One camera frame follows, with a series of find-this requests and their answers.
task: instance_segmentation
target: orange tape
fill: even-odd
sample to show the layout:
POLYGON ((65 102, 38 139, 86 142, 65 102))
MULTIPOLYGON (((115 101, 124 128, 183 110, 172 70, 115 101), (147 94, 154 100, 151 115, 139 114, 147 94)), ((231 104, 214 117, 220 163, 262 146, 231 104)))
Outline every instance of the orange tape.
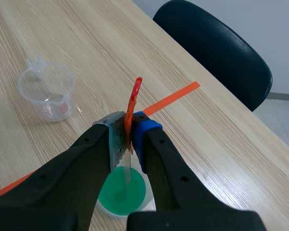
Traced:
POLYGON ((29 176, 31 176, 32 173, 34 173, 34 172, 31 172, 28 175, 26 175, 26 176, 18 179, 17 181, 13 182, 12 184, 9 184, 8 186, 4 187, 3 189, 0 189, 0 196, 5 194, 5 193, 7 193, 9 190, 15 188, 20 183, 22 183, 25 179, 27 179, 29 176))
POLYGON ((170 96, 167 96, 165 99, 162 99, 157 103, 147 107, 146 109, 143 110, 143 113, 145 113, 147 116, 150 116, 199 87, 200 87, 199 83, 193 82, 187 85, 186 87, 171 94, 170 96))

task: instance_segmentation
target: screw hole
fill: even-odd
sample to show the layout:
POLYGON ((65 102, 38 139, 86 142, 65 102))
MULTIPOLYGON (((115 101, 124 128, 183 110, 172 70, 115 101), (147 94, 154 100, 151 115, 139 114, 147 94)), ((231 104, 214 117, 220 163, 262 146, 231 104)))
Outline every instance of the screw hole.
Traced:
POLYGON ((183 181, 183 182, 188 182, 188 177, 182 176, 182 177, 181 177, 181 181, 183 181))
POLYGON ((41 178, 42 180, 45 180, 45 179, 47 178, 47 175, 46 175, 46 174, 43 174, 43 175, 40 176, 40 178, 41 178))

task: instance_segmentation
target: wooden table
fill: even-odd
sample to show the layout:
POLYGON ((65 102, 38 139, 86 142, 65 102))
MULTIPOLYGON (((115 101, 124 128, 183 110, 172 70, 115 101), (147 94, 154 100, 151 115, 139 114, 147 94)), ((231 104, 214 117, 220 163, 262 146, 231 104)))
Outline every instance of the wooden table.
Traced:
MULTIPOLYGON (((137 76, 137 110, 200 83, 152 118, 214 195, 257 211, 270 231, 289 230, 287 145, 129 0, 0 0, 0 188, 125 110, 137 76), (77 77, 76 109, 60 123, 38 120, 17 92, 25 58, 37 54, 77 77)), ((96 209, 91 230, 125 223, 96 209)))

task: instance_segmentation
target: chair backrest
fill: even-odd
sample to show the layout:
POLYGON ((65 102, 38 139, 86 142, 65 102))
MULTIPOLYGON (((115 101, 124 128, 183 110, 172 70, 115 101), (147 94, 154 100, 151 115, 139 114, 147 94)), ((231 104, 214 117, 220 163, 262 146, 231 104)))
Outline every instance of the chair backrest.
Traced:
POLYGON ((220 20, 184 0, 165 3, 153 20, 251 111, 265 100, 272 86, 269 67, 220 20))

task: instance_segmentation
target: tiled floor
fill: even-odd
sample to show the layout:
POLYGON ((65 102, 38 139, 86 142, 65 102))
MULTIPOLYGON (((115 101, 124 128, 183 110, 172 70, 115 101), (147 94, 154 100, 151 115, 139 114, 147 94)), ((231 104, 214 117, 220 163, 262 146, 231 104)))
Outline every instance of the tiled floor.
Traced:
POLYGON ((254 114, 289 146, 289 101, 265 100, 254 114))

